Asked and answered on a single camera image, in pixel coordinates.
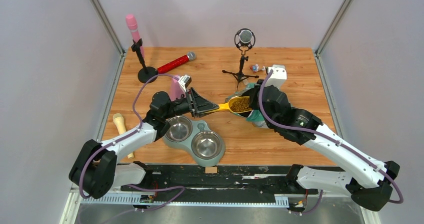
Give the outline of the yellow plastic scoop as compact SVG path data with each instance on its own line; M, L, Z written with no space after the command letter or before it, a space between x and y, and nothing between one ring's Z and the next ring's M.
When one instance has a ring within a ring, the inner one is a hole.
M250 112L252 109L249 107L249 97L239 96L233 97L228 102L219 104L218 111L229 111L234 114Z

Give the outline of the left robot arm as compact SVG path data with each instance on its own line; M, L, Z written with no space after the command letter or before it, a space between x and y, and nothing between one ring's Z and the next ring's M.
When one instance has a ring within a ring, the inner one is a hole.
M153 185L152 175L139 164L120 165L129 153L161 139L170 128L169 119L190 113L203 117L219 109L219 105L201 97L194 88L172 101L164 91L155 93L149 111L129 131L106 141L86 141L72 166L69 179L79 187L80 195L98 199L112 187L135 184L140 190Z

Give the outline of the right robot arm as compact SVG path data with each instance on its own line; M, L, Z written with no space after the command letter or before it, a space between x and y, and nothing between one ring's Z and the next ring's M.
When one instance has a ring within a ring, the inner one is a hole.
M404 202L395 183L400 171L396 162L383 162L358 150L311 112L292 107L286 94L275 86L262 88L256 84L243 95L250 98L253 110L264 115L269 129L286 140L321 153L342 169L328 171L293 164L285 180L290 192L329 191L349 196L356 204L375 212L387 203Z

